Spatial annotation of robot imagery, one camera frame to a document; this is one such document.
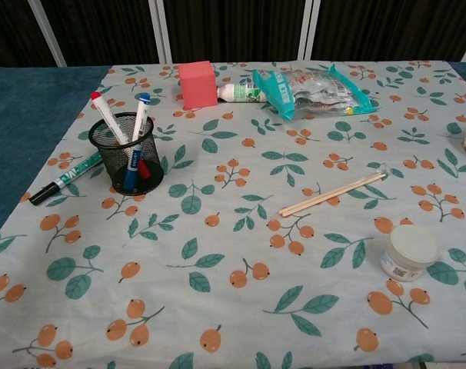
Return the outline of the white bottle green label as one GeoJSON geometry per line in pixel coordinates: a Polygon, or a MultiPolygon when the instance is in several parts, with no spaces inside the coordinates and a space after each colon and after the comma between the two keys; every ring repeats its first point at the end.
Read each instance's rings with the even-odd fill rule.
{"type": "Polygon", "coordinates": [[[253,83],[228,83],[217,88],[217,95],[220,100],[226,102],[256,103],[268,101],[261,89],[253,83]]]}

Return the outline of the pink sponge block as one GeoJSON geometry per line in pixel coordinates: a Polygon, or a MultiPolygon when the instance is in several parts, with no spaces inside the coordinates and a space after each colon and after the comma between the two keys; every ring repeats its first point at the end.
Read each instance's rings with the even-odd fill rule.
{"type": "Polygon", "coordinates": [[[218,104],[216,76],[210,61],[178,65],[184,108],[206,108],[218,104]]]}

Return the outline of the floral print tablecloth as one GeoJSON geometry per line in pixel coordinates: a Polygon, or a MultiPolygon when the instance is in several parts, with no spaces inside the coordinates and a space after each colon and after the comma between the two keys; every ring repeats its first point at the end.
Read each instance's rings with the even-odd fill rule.
{"type": "Polygon", "coordinates": [[[0,68],[0,369],[466,363],[466,67],[338,70],[374,113],[0,68]]]}

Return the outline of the blue-capped white marker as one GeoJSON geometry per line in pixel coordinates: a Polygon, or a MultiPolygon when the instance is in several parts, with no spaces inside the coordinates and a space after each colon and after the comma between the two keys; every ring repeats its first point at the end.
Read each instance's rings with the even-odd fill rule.
{"type": "MultiPolygon", "coordinates": [[[[144,134],[148,119],[148,108],[151,102],[150,94],[141,93],[138,100],[139,103],[132,134],[132,142],[137,141],[144,134]]],[[[142,148],[140,144],[125,149],[125,153],[128,156],[128,163],[123,188],[126,191],[136,192],[135,186],[138,176],[143,179],[147,179],[151,176],[151,172],[147,169],[144,160],[141,159],[141,152],[142,148]]]]}

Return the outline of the teal clear snack bag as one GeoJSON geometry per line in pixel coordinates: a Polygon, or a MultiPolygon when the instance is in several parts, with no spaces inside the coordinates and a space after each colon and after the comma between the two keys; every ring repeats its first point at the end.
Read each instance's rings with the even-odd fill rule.
{"type": "Polygon", "coordinates": [[[326,70],[254,70],[252,81],[280,118],[366,115],[371,99],[334,65],[326,70]]]}

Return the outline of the black mesh pen holder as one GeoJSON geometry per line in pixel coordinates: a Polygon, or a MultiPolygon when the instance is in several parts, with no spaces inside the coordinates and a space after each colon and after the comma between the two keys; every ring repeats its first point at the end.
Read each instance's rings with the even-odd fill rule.
{"type": "Polygon", "coordinates": [[[102,119],[89,131],[89,141],[98,149],[112,186],[127,196],[146,194],[161,184],[164,170],[153,138],[154,123],[148,118],[138,140],[122,145],[102,119]]]}

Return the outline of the red-capped white marker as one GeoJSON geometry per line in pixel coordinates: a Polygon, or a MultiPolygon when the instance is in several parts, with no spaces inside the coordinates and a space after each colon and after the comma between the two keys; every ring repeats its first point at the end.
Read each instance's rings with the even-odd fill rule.
{"type": "MultiPolygon", "coordinates": [[[[102,94],[94,91],[91,93],[92,104],[103,117],[106,125],[113,133],[119,145],[130,143],[128,136],[122,131],[115,115],[112,113],[102,94]]],[[[145,163],[140,159],[141,150],[139,148],[126,148],[125,153],[128,156],[128,167],[125,174],[124,185],[129,187],[135,183],[136,176],[149,179],[151,172],[145,167],[145,163]]]]}

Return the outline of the dark screen panel white frame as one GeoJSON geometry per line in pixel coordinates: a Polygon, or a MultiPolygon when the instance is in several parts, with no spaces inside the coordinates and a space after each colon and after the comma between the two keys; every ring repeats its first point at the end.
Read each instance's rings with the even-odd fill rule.
{"type": "Polygon", "coordinates": [[[163,0],[27,0],[58,67],[171,61],[163,0]]]}
{"type": "Polygon", "coordinates": [[[179,62],[307,59],[321,0],[158,0],[165,49],[179,62]]]}
{"type": "Polygon", "coordinates": [[[458,62],[466,0],[321,0],[310,58],[458,62]]]}

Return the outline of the black-capped green white marker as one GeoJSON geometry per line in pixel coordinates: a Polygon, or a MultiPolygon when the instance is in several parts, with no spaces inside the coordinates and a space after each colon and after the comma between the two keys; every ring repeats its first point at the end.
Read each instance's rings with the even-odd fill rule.
{"type": "Polygon", "coordinates": [[[60,176],[58,176],[54,181],[47,184],[39,192],[32,195],[28,200],[33,205],[39,205],[48,198],[56,195],[63,188],[69,186],[73,181],[81,177],[89,169],[93,168],[96,165],[99,165],[102,162],[102,157],[98,152],[95,152],[93,155],[88,156],[85,160],[81,161],[73,168],[67,170],[60,176]]]}

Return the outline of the white round lid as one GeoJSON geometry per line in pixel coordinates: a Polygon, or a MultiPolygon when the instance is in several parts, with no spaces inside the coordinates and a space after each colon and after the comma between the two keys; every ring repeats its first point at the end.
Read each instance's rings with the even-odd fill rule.
{"type": "Polygon", "coordinates": [[[440,257],[441,250],[429,231],[404,224],[392,228],[380,257],[382,270],[397,281],[411,282],[440,257]]]}

